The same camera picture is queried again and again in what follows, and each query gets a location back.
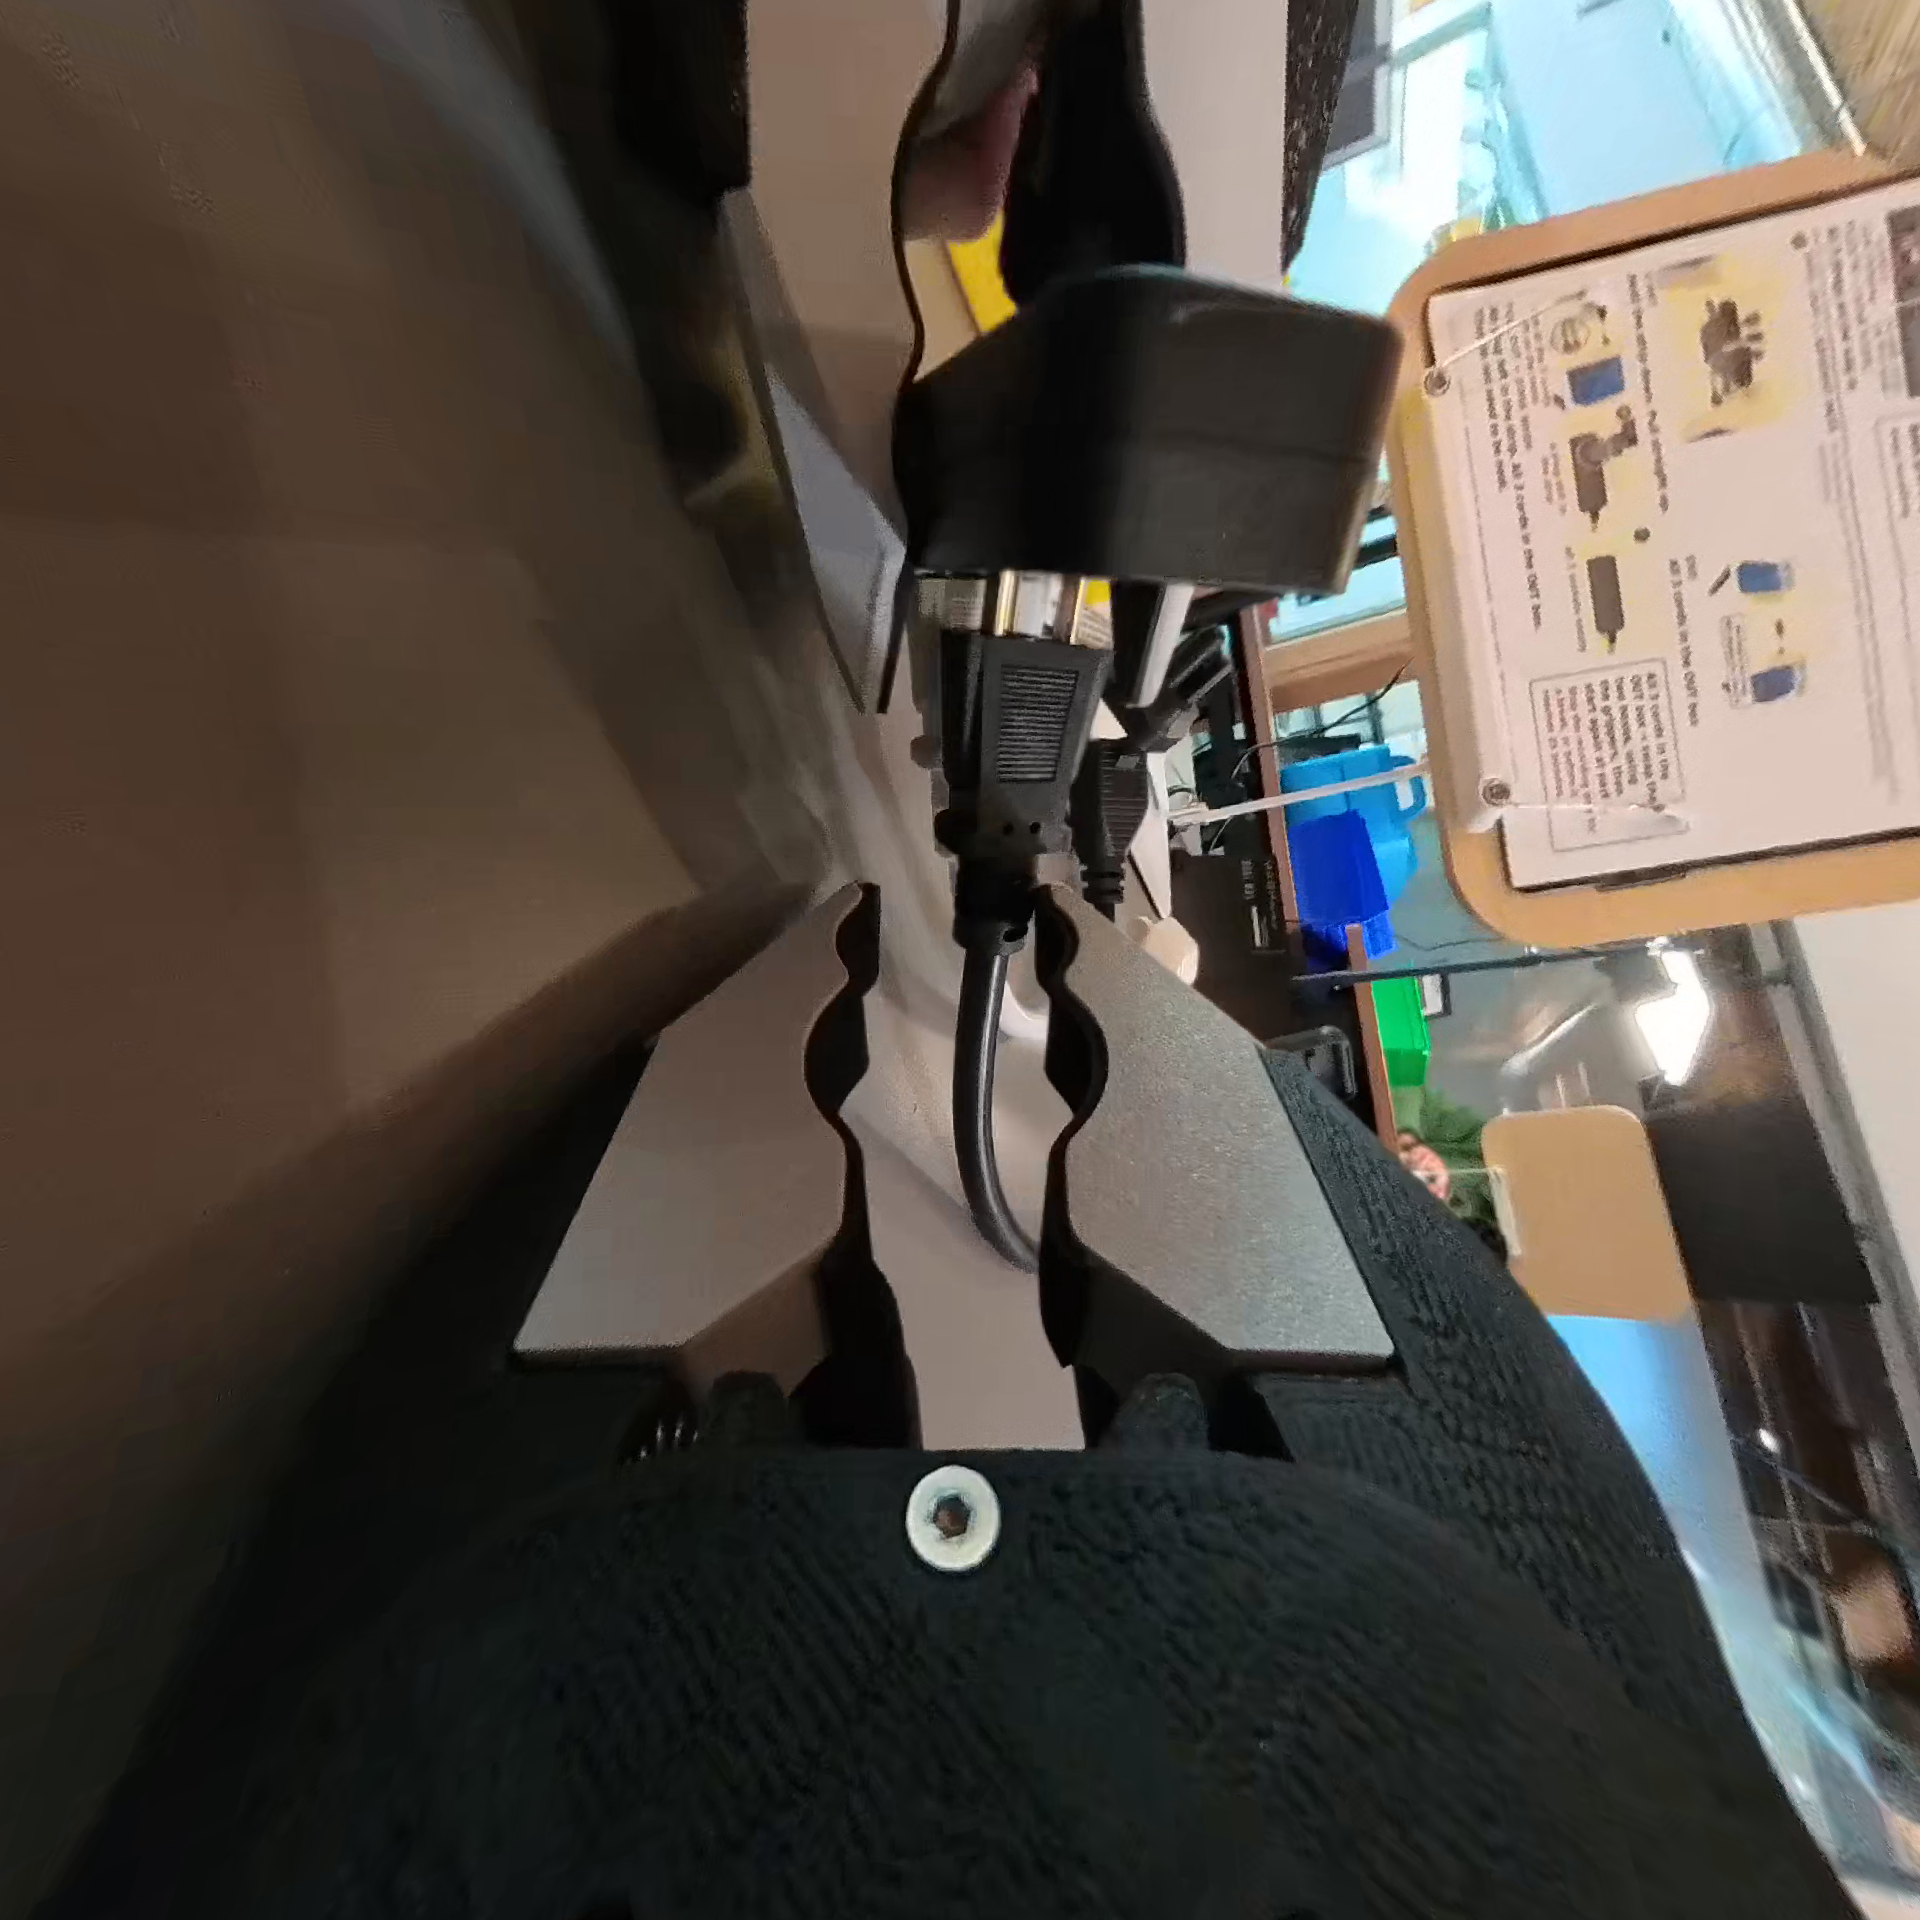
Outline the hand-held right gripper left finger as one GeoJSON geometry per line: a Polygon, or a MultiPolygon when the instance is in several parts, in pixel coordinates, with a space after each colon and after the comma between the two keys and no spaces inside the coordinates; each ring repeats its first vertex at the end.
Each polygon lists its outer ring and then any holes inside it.
{"type": "Polygon", "coordinates": [[[881,894],[849,881],[652,1044],[512,1340],[533,1364],[661,1364],[689,1391],[828,1360],[826,1268],[855,1193],[881,894]]]}

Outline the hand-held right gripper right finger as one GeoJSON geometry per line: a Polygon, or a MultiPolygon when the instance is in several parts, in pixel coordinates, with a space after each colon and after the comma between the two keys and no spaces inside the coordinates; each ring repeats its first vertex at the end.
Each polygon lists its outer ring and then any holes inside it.
{"type": "Polygon", "coordinates": [[[1395,1341],[1265,1046],[1056,884],[1035,965],[1066,1103],[1040,1228],[1058,1361],[1113,1397],[1383,1371],[1395,1341]]]}

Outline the black power strip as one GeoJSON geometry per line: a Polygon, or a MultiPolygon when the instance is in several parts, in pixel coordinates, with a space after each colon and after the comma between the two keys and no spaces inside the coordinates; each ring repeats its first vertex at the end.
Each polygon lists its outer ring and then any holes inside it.
{"type": "Polygon", "coordinates": [[[895,471],[922,573],[1339,591],[1401,336],[1167,268],[1091,271],[908,387],[895,471]]]}

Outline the black power plug with cable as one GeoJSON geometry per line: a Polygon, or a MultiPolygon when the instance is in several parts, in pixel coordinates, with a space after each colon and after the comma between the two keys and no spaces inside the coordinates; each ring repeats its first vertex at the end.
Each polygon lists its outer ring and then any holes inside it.
{"type": "Polygon", "coordinates": [[[1012,1211],[995,1142],[1007,985],[1033,925],[1040,871],[1071,851],[1072,784],[1111,654],[1019,630],[1017,573],[924,576],[908,660],[930,748],[932,839],[952,861],[952,1137],[971,1223],[1025,1273],[1037,1243],[1012,1211]]]}

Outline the black plug with bare prongs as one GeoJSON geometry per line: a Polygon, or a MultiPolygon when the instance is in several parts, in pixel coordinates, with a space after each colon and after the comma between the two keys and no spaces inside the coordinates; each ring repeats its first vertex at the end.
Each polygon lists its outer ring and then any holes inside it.
{"type": "Polygon", "coordinates": [[[1138,753],[1168,752],[1232,671],[1219,625],[1188,628],[1193,583],[1111,585],[1109,709],[1138,753]]]}

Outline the person's left hand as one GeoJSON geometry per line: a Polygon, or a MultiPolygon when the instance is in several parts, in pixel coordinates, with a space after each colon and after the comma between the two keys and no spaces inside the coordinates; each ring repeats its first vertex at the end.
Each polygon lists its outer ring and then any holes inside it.
{"type": "Polygon", "coordinates": [[[899,193],[904,240],[969,240],[1002,217],[1037,89],[1037,69],[1025,61],[971,116],[914,149],[899,193]]]}

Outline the yellow sheet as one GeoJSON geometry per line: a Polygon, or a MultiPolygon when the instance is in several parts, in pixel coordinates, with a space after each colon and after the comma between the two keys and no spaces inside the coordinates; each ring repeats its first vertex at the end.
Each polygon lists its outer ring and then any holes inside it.
{"type": "Polygon", "coordinates": [[[991,334],[1017,312],[1017,300],[1002,273],[1004,220],[977,237],[947,243],[945,251],[959,294],[977,334],[991,334]]]}

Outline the black textured slab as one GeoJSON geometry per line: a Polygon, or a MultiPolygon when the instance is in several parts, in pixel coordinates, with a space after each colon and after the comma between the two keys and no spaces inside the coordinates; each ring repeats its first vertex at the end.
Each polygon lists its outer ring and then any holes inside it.
{"type": "Polygon", "coordinates": [[[1381,4],[1288,3],[1283,270],[1306,245],[1313,197],[1338,147],[1338,109],[1354,76],[1378,69],[1381,4]]]}

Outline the black box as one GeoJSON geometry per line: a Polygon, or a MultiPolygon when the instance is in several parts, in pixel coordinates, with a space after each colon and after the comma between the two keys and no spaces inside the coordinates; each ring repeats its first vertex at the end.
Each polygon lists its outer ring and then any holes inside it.
{"type": "Polygon", "coordinates": [[[1170,853],[1170,905],[1197,949],[1195,989],[1260,1043],[1289,1031],[1289,968],[1261,934],[1236,855],[1170,853]]]}

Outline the blue plastic bin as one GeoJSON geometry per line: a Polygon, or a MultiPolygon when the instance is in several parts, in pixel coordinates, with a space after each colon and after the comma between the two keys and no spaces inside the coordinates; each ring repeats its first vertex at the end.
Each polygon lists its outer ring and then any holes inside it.
{"type": "MultiPolygon", "coordinates": [[[[1372,742],[1347,752],[1301,758],[1280,772],[1280,788],[1320,785],[1383,772],[1416,761],[1372,742]]],[[[1420,853],[1412,827],[1427,814],[1425,785],[1381,785],[1333,799],[1330,806],[1284,806],[1288,861],[1298,913],[1293,916],[1307,967],[1345,968],[1349,934],[1361,929],[1365,957],[1395,951],[1393,905],[1404,896],[1420,853]]]]}

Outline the small wooden tag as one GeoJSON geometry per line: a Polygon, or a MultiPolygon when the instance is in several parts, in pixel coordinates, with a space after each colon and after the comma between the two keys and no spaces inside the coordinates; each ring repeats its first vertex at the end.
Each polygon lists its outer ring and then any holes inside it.
{"type": "Polygon", "coordinates": [[[1679,1323],[1692,1289],[1644,1120],[1619,1105],[1517,1110],[1482,1152],[1507,1264],[1553,1316],[1679,1323]]]}

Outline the white zip tie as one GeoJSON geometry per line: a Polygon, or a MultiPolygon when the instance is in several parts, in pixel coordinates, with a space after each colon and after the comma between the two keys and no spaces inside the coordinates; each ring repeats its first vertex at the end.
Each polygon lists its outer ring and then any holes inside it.
{"type": "Polygon", "coordinates": [[[1418,761],[1395,763],[1395,766],[1386,768],[1383,772],[1362,774],[1362,776],[1347,779],[1347,781],[1283,788],[1274,798],[1241,799],[1241,801],[1232,801],[1232,804],[1225,804],[1225,806],[1204,806],[1204,804],[1183,806],[1183,809],[1170,811],[1168,827],[1176,829],[1176,831],[1185,831],[1188,827],[1215,825],[1215,822],[1224,825],[1228,820],[1248,819],[1248,815],[1274,811],[1274,809],[1293,809],[1293,806],[1301,806],[1301,804],[1330,806],[1333,799],[1345,799],[1354,792],[1372,791],[1372,788],[1381,788],[1381,785],[1404,785],[1404,784],[1407,785],[1425,785],[1425,779],[1427,779],[1428,771],[1432,771],[1428,761],[1418,758],[1418,761]]]}

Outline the black panel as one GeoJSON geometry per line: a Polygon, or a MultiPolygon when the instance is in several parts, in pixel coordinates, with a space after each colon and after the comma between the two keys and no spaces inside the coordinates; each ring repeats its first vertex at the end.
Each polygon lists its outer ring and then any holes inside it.
{"type": "Polygon", "coordinates": [[[1857,1223],[1797,1094],[1679,1096],[1649,1108],[1644,1125],[1699,1303],[1880,1303],[1857,1223]]]}

